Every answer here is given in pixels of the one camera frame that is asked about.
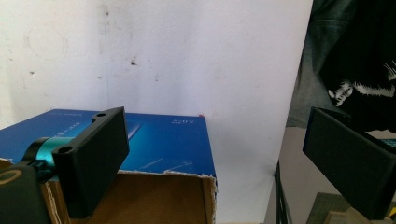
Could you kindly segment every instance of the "torn cardboard edge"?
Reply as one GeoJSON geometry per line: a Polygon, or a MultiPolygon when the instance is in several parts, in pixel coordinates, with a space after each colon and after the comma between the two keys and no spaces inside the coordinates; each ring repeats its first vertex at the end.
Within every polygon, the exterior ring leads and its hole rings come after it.
{"type": "Polygon", "coordinates": [[[213,175],[193,175],[186,174],[177,171],[165,171],[162,174],[149,173],[149,172],[141,172],[141,171],[125,171],[119,170],[119,174],[135,174],[135,175],[180,175],[180,176],[189,176],[196,177],[203,180],[203,192],[205,199],[205,213],[206,213],[206,223],[216,223],[216,194],[218,193],[218,184],[217,179],[213,175]]]}
{"type": "MultiPolygon", "coordinates": [[[[0,167],[9,165],[10,160],[0,160],[0,167]]],[[[57,178],[42,184],[41,189],[55,224],[215,223],[218,188],[217,179],[211,175],[120,170],[93,216],[85,219],[68,216],[57,178]]]]}

